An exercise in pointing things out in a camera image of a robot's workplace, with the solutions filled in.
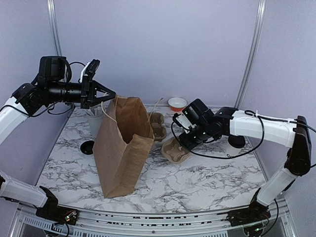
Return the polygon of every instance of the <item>white bowl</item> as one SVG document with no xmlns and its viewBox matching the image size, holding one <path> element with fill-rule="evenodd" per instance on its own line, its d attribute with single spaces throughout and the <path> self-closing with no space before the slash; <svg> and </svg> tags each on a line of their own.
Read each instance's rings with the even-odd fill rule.
<svg viewBox="0 0 316 237">
<path fill-rule="evenodd" d="M 187 102 L 180 97 L 172 97 L 168 100 L 168 104 L 172 111 L 180 112 L 186 107 Z"/>
</svg>

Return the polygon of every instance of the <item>white marble surface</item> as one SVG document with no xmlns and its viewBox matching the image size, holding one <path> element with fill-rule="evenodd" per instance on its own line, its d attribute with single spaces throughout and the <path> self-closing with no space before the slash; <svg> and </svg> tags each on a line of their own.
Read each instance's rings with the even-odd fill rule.
<svg viewBox="0 0 316 237">
<path fill-rule="evenodd" d="M 173 112 L 168 107 L 157 107 L 155 111 L 165 115 L 166 141 L 172 136 Z M 216 210 L 249 204 L 265 182 L 254 154 L 232 160 L 191 156 L 181 164 L 171 164 L 160 153 L 163 142 L 155 142 L 134 193 L 104 198 L 93 155 L 86 156 L 79 149 L 87 140 L 91 135 L 84 111 L 75 109 L 38 181 L 57 196 L 60 204 L 131 213 Z M 195 151 L 224 157 L 226 144 L 227 139 L 222 138 Z"/>
</svg>

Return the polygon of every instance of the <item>brown paper bag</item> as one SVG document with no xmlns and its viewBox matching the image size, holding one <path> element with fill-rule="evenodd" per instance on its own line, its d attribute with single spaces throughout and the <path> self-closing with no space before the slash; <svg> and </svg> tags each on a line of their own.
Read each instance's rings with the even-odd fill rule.
<svg viewBox="0 0 316 237">
<path fill-rule="evenodd" d="M 130 194 L 154 143 L 148 113 L 138 97 L 116 97 L 93 147 L 105 198 Z"/>
</svg>

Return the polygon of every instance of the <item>lavender backdrop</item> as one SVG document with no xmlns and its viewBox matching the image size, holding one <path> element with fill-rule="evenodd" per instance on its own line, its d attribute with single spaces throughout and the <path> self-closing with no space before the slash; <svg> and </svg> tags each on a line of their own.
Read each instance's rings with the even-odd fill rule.
<svg viewBox="0 0 316 237">
<path fill-rule="evenodd" d="M 275 117 L 303 115 L 316 127 L 316 2 L 268 1 L 260 45 L 242 109 Z M 311 132 L 316 162 L 316 136 Z M 287 149 L 264 142 L 259 155 L 269 176 L 286 160 Z M 286 201 L 298 236 L 315 236 L 316 169 L 298 178 Z"/>
<path fill-rule="evenodd" d="M 258 1 L 86 3 L 56 1 L 56 14 L 63 53 L 71 61 L 101 60 L 96 80 L 145 103 L 181 96 L 234 105 Z"/>
<path fill-rule="evenodd" d="M 40 58 L 54 50 L 46 1 L 2 0 L 0 22 L 1 106 L 21 84 L 34 79 Z M 66 116 L 44 114 L 19 126 L 0 146 L 0 170 L 34 185 Z M 1 236 L 8 235 L 16 206 L 0 199 Z"/>
</svg>

